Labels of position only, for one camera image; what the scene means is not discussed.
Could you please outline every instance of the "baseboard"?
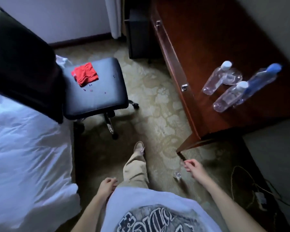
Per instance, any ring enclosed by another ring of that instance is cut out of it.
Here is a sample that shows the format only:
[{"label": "baseboard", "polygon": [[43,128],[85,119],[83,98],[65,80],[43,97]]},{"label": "baseboard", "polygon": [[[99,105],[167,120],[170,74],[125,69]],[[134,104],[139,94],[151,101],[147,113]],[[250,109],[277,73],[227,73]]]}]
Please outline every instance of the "baseboard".
[{"label": "baseboard", "polygon": [[50,43],[49,45],[53,49],[58,49],[58,48],[63,48],[63,47],[68,47],[68,46],[81,45],[81,44],[90,43],[94,41],[102,41],[102,40],[109,40],[109,39],[112,39],[112,34],[110,32],[95,35],[95,36],[86,36],[86,37],[81,37],[78,39]]}]

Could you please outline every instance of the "metal drawer handle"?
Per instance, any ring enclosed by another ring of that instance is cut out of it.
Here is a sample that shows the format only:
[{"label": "metal drawer handle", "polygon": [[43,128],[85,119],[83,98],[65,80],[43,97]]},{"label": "metal drawer handle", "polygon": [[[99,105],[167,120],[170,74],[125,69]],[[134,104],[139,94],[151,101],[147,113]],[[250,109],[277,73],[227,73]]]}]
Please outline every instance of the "metal drawer handle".
[{"label": "metal drawer handle", "polygon": [[159,27],[161,25],[161,20],[156,21],[156,27]]},{"label": "metal drawer handle", "polygon": [[188,87],[188,84],[182,85],[182,92],[186,91],[187,90],[187,87]]}]

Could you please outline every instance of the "khaki pants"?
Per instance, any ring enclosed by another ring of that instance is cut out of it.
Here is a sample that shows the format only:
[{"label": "khaki pants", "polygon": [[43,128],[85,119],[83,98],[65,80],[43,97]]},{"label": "khaki pants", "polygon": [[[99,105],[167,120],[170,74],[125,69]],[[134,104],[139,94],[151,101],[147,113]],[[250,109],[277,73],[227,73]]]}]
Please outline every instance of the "khaki pants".
[{"label": "khaki pants", "polygon": [[[123,174],[124,181],[117,187],[139,187],[148,189],[146,161],[144,156],[139,151],[135,151],[125,164]],[[101,230],[105,217],[105,209],[106,204],[101,209],[96,231]]]}]

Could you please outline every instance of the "graphic print on shirt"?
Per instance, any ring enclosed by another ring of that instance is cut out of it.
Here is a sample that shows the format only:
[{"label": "graphic print on shirt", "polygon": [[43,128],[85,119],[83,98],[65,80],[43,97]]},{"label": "graphic print on shirt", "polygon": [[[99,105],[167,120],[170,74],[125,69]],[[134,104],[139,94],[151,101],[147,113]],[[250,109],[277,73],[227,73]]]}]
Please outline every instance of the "graphic print on shirt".
[{"label": "graphic print on shirt", "polygon": [[198,214],[179,213],[163,205],[149,205],[127,212],[114,232],[206,232]]}]

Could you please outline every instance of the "patterned carpet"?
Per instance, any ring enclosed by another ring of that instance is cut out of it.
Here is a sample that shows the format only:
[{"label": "patterned carpet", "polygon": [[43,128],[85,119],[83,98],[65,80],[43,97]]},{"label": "patterned carpet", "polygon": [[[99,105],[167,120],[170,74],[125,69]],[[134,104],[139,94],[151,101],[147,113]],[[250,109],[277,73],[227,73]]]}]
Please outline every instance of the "patterned carpet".
[{"label": "patterned carpet", "polygon": [[[112,123],[119,134],[118,140],[112,140],[103,116],[84,121],[85,132],[75,138],[76,182],[82,207],[86,207],[106,177],[123,180],[122,168],[131,156],[135,142],[142,140],[146,146],[151,189],[196,200],[223,231],[228,231],[211,196],[180,167],[175,150],[190,135],[191,129],[163,59],[152,64],[145,59],[131,60],[126,43],[115,40],[62,48],[56,50],[56,54],[69,58],[73,65],[116,57],[123,71],[128,97],[140,106],[139,110],[129,106],[115,112]],[[230,176],[235,165],[245,166],[255,179],[262,178],[241,138],[205,145],[185,151],[184,155],[201,161],[229,195]],[[182,173],[181,183],[172,177],[176,170]],[[253,198],[252,180],[246,173],[237,171],[233,180],[235,201],[245,208]],[[273,215],[259,210],[256,201],[247,211],[268,231],[273,231]],[[61,229],[70,230],[75,221],[77,217]]]}]

